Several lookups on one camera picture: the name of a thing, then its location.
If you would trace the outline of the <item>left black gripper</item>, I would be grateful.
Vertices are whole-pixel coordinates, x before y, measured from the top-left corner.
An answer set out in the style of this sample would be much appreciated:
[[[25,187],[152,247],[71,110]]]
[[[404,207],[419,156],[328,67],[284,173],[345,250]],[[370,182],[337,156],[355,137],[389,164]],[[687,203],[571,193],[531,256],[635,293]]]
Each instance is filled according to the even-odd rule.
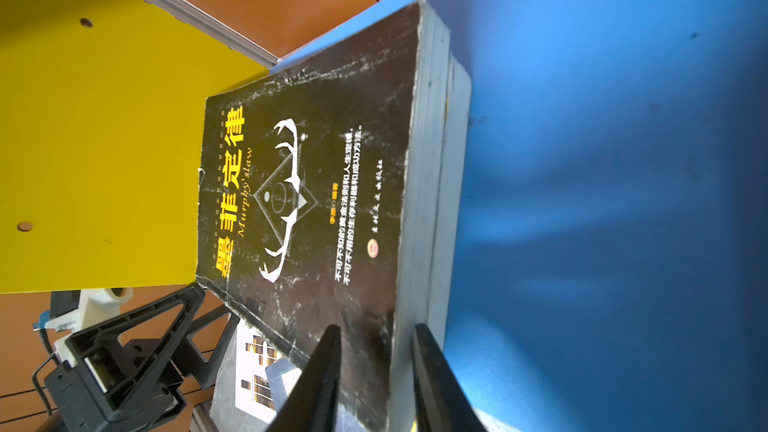
[[[191,284],[74,333],[45,378],[57,410],[40,431],[151,431],[180,415],[180,387],[215,385],[238,318]]]

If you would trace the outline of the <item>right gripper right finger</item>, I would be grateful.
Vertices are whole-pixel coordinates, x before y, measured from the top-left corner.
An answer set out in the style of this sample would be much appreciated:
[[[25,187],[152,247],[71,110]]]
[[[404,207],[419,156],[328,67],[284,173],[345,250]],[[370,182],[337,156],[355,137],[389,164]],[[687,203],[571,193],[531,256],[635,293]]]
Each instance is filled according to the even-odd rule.
[[[412,344],[418,431],[485,431],[424,323],[415,326]]]

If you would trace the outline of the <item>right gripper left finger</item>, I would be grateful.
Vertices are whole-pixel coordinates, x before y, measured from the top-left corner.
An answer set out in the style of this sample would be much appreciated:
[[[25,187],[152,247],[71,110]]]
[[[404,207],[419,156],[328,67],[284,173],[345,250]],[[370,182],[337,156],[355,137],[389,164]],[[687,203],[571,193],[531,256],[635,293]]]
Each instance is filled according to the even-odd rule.
[[[329,325],[269,432],[335,430],[341,356],[340,327]]]

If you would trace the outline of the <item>dark book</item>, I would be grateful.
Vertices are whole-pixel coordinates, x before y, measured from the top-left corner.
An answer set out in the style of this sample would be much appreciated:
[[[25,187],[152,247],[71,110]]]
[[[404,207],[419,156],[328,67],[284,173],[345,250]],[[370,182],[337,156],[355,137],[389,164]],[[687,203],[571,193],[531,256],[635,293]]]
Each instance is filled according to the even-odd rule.
[[[205,104],[198,281],[296,365],[339,327],[339,400],[369,431],[414,420],[450,59],[419,0]]]

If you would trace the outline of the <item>white brown patterned booklet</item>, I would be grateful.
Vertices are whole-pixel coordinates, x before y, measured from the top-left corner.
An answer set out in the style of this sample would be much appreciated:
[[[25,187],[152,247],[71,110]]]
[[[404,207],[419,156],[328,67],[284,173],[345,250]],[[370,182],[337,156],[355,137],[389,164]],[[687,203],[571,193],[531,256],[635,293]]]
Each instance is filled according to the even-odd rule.
[[[265,431],[301,369],[240,321],[219,368],[210,416],[220,431]]]

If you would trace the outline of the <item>yellow pink blue bookshelf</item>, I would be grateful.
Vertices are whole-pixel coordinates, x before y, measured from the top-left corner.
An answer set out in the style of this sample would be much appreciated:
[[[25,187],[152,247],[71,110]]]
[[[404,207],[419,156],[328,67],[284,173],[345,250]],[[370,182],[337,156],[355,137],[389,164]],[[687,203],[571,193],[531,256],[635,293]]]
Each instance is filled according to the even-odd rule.
[[[431,0],[473,78],[445,353],[522,431],[767,427],[767,0]],[[207,97],[143,0],[1,0],[1,410],[44,298],[192,281]]]

